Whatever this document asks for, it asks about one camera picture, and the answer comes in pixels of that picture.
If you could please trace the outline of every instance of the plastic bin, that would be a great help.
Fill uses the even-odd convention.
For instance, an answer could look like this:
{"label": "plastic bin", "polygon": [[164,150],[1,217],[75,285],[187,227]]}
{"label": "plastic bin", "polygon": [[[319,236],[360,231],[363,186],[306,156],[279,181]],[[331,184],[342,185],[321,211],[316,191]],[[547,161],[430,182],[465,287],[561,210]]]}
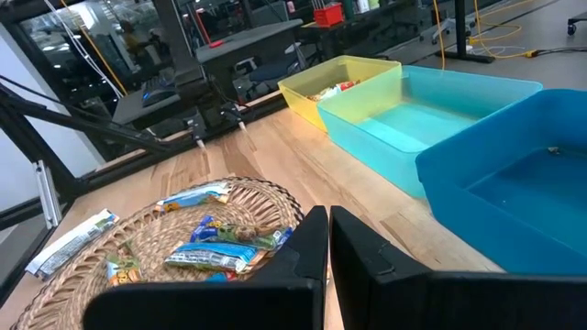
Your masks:
{"label": "plastic bin", "polygon": [[316,102],[309,100],[308,95],[318,94],[329,86],[345,81],[364,82],[400,65],[396,61],[338,56],[280,81],[279,89],[290,109],[326,132]]}
{"label": "plastic bin", "polygon": [[541,89],[538,82],[404,66],[318,106],[335,143],[422,198],[420,152]]}
{"label": "plastic bin", "polygon": [[321,28],[330,28],[342,22],[342,4],[335,3],[325,8],[314,9],[314,21]]}
{"label": "plastic bin", "polygon": [[540,92],[422,152],[436,219],[505,270],[587,274],[584,105]]}

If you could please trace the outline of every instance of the woven basket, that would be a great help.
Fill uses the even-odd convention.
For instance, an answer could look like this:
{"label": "woven basket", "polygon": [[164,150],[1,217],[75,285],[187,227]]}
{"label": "woven basket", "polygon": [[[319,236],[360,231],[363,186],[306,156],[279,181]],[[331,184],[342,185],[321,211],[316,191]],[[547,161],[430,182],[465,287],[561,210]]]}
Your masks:
{"label": "woven basket", "polygon": [[250,178],[222,181],[232,186],[227,204],[203,204],[168,214],[154,213],[153,204],[119,220],[61,268],[12,329],[81,329],[85,306],[108,288],[105,256],[128,239],[145,281],[202,281],[211,273],[167,267],[163,261],[178,242],[189,240],[205,215],[239,225],[295,227],[303,219],[300,204],[277,184]]}

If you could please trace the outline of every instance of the cable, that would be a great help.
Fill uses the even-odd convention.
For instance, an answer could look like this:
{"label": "cable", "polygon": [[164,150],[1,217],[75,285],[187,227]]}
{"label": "cable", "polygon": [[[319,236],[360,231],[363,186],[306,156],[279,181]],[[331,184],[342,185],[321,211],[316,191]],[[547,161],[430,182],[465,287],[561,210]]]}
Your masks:
{"label": "cable", "polygon": [[[519,47],[519,46],[491,46],[491,47],[488,47],[487,49],[488,50],[499,49],[500,51],[495,53],[495,55],[500,55],[500,54],[505,53],[506,50],[510,50],[510,49],[525,50],[526,48]],[[485,49],[480,49],[480,51],[476,51],[475,49],[471,50],[471,54],[473,54],[473,55],[483,55],[485,53],[486,53]]]}
{"label": "cable", "polygon": [[[534,2],[534,1],[536,1],[536,0],[525,0],[525,1],[522,1],[522,2],[519,2],[519,3],[516,3],[516,4],[513,4],[513,5],[507,5],[505,7],[498,8],[496,10],[493,10],[493,11],[489,12],[489,13],[485,13],[483,15],[480,15],[479,17],[476,17],[477,25],[485,25],[485,26],[488,26],[488,27],[496,27],[496,28],[499,28],[499,27],[501,27],[501,28],[515,28],[514,31],[511,31],[511,32],[509,32],[509,33],[507,33],[507,34],[505,34],[503,36],[493,37],[493,38],[486,38],[484,41],[496,41],[496,40],[500,40],[500,39],[505,39],[505,38],[511,37],[514,34],[520,32],[522,30],[522,26],[520,26],[520,25],[513,25],[513,24],[485,23],[485,22],[481,21],[482,18],[487,17],[489,15],[493,15],[493,14],[502,12],[502,11],[507,10],[507,9],[511,9],[511,8],[514,8],[514,7],[517,7],[517,6],[521,6],[521,5],[525,5],[525,4]],[[478,33],[477,38],[475,38],[475,37],[469,37],[469,43],[472,45],[474,43],[479,42],[480,35],[481,35],[481,32]]]}
{"label": "cable", "polygon": [[530,51],[526,56],[530,59],[542,55],[549,55],[554,53],[572,53],[572,52],[587,52],[587,48],[558,48],[558,49],[536,49]]}
{"label": "cable", "polygon": [[440,41],[440,57],[442,58],[442,70],[446,67],[446,59],[444,54],[444,41],[442,40],[442,30],[440,29],[440,13],[438,12],[437,0],[432,0],[434,4],[434,12],[437,16],[437,29],[438,29],[438,40]]}
{"label": "cable", "polygon": [[57,13],[57,9],[51,4],[51,2],[49,0],[44,0],[44,2],[49,7],[51,12],[55,15],[55,17],[57,17],[57,19],[59,19],[59,21],[61,22],[61,24],[63,26],[63,29],[65,29],[65,32],[67,33],[70,40],[72,41],[73,46],[83,56],[85,61],[90,65],[90,67],[92,69],[94,69],[94,71],[96,71],[98,73],[98,75],[100,75],[100,77],[102,77],[102,79],[106,83],[108,83],[108,85],[110,85],[110,88],[112,88],[112,90],[114,91],[114,93],[116,94],[117,97],[119,97],[119,98],[122,97],[123,96],[122,93],[120,91],[118,91],[118,89],[112,84],[112,82],[108,79],[108,77],[106,77],[105,74],[100,70],[100,68],[98,68],[98,66],[95,64],[95,62],[92,59],[92,57],[90,56],[90,54],[88,54],[88,52],[83,47],[82,43],[77,38],[75,38],[75,35],[73,34],[73,32],[69,29],[67,24],[65,24],[63,19],[61,19],[61,17]]}
{"label": "cable", "polygon": [[[64,0],[61,0],[61,4],[67,9],[67,12],[70,14],[70,16],[72,15],[72,11],[71,9],[67,6],[67,4],[65,3]],[[102,63],[106,66],[106,69],[108,70],[108,72],[110,72],[110,74],[112,75],[112,77],[114,78],[115,82],[118,84],[118,86],[120,86],[120,89],[122,90],[122,92],[124,93],[124,96],[128,95],[127,90],[125,89],[125,86],[120,82],[120,80],[118,80],[118,77],[115,75],[114,71],[112,71],[112,68],[110,68],[110,65],[108,65],[108,63],[106,62],[106,60],[104,59],[104,56],[102,55],[102,53],[100,52],[100,50],[95,46],[94,42],[92,41],[92,39],[90,38],[90,36],[87,34],[87,32],[85,32],[85,29],[80,27],[77,22],[72,19],[73,23],[82,31],[83,36],[88,39],[88,41],[90,42],[90,45],[92,45],[92,48],[94,49],[94,51],[96,52],[96,54],[98,54],[98,57],[100,58],[100,60],[102,61]]]}
{"label": "cable", "polygon": [[224,91],[222,90],[222,87],[218,84],[218,82],[216,82],[216,79],[214,78],[214,75],[208,73],[208,81],[212,83],[212,85],[214,86],[214,88],[216,89],[216,91],[218,92],[218,94],[220,94],[220,97],[222,97],[222,100],[224,102],[230,102],[230,103],[235,104],[235,105],[243,106],[244,108],[246,108],[249,111],[251,110],[251,107],[250,106],[248,106],[246,104],[242,104],[239,101],[233,100],[230,97],[228,97],[226,94],[224,94]]}
{"label": "cable", "polygon": [[[523,3],[530,2],[530,1],[534,1],[534,0],[526,0]],[[481,17],[479,16],[479,6],[477,4],[477,0],[473,0],[473,3],[474,3],[474,7],[475,7],[475,18],[477,19],[477,22],[481,22]],[[479,42],[481,43],[483,49],[487,52],[487,54],[489,54],[489,56],[496,58],[496,59],[512,59],[515,57],[522,57],[522,56],[529,57],[529,54],[533,51],[533,50],[530,50],[530,51],[526,51],[526,52],[522,52],[522,53],[518,53],[518,54],[506,55],[506,56],[493,54],[491,52],[491,50],[488,49],[487,46],[485,46],[485,43],[483,42],[483,37],[482,37],[482,33],[481,33],[481,24],[477,24],[477,34],[479,37]]]}

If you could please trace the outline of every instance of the wooden tabletop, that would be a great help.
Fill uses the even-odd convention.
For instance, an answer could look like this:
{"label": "wooden tabletop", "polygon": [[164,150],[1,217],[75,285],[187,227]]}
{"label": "wooden tabletop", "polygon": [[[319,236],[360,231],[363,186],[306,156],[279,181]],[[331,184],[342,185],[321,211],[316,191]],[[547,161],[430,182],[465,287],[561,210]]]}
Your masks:
{"label": "wooden tabletop", "polygon": [[[435,270],[501,271],[440,225],[426,203],[395,188],[290,110],[186,151],[75,201],[50,242],[107,207],[121,217],[188,186],[226,176],[264,178],[285,187],[309,211],[342,205],[413,258]],[[25,274],[0,310],[0,329],[13,324],[43,283]],[[342,329],[331,281],[326,329]]]}

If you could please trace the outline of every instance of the red box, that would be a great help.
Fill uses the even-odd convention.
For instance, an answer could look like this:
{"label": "red box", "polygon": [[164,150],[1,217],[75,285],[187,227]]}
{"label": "red box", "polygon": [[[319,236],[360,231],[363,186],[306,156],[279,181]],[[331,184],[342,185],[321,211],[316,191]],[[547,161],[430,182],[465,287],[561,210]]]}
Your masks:
{"label": "red box", "polygon": [[322,28],[330,28],[342,22],[342,5],[336,3],[322,9],[314,9],[314,21]]}

